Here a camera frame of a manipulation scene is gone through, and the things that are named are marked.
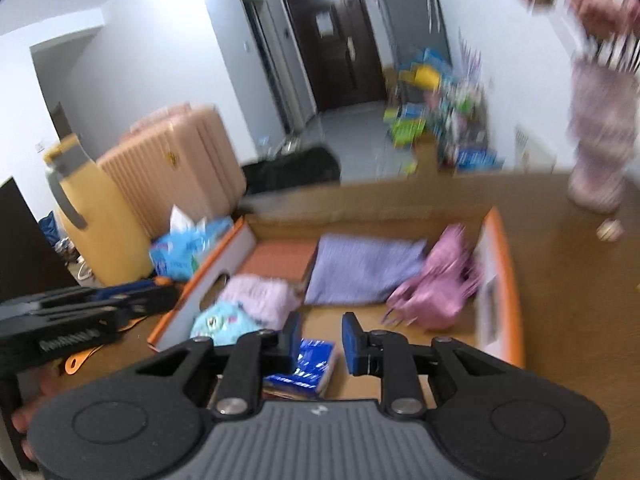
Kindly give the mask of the person left hand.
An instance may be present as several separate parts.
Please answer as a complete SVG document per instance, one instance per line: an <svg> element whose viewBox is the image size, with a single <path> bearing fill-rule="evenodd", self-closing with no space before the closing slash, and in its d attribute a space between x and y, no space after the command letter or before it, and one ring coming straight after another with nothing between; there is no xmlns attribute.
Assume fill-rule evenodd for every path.
<svg viewBox="0 0 640 480"><path fill-rule="evenodd" d="M24 404L12 415L12 425L24 439L21 442L22 450L27 458L35 462L35 454L26 437L29 426L38 410L49 400L63 390L63 367L59 362L53 362L36 370L29 370L27 378L30 380L32 394Z"/></svg>

